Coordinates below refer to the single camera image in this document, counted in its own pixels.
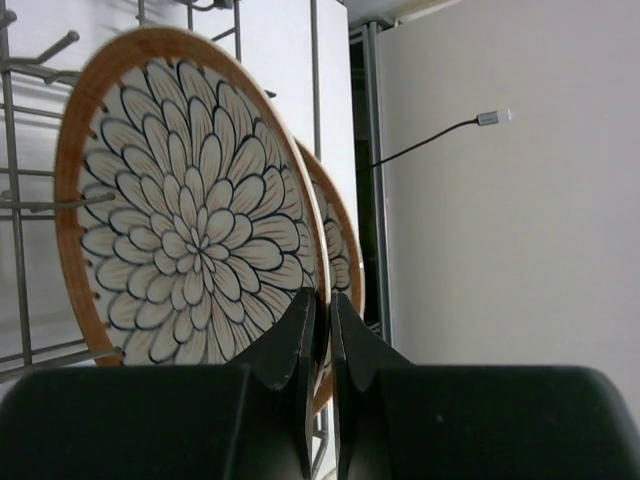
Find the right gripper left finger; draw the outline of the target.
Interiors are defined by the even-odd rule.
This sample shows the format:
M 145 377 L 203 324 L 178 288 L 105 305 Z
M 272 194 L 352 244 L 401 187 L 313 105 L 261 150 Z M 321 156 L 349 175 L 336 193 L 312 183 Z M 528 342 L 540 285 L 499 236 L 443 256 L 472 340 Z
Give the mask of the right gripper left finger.
M 316 295 L 223 365 L 66 367 L 1 404 L 5 479 L 307 479 Z

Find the floral plate brown rim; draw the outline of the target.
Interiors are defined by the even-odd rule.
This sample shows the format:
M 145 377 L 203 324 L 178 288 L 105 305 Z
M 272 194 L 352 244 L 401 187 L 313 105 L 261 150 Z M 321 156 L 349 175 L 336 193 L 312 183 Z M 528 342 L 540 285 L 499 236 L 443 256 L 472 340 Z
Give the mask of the floral plate brown rim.
M 320 161 L 299 140 L 296 144 L 314 187 L 327 243 L 331 289 L 345 294 L 356 312 L 365 310 L 362 251 L 344 199 Z
M 66 288 L 100 366 L 222 364 L 301 288 L 330 303 L 301 148 L 248 72 L 191 32 L 134 29 L 89 60 L 54 198 Z

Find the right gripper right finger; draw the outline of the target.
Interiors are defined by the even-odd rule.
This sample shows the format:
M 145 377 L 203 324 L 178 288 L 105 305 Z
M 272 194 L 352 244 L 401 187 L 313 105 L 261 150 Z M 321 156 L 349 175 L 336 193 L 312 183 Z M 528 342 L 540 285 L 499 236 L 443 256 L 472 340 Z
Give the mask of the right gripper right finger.
M 639 433 L 579 366 L 417 365 L 330 306 L 341 479 L 635 479 Z

